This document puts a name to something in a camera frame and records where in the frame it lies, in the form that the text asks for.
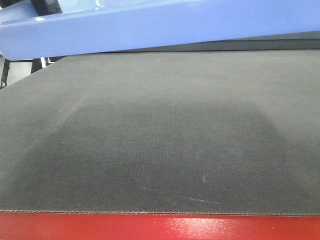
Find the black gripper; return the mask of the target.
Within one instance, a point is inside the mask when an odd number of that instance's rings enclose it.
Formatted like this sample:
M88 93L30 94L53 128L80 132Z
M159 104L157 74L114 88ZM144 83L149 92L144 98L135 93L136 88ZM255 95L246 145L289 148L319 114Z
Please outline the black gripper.
M58 0L31 0L39 16L47 16L62 13Z

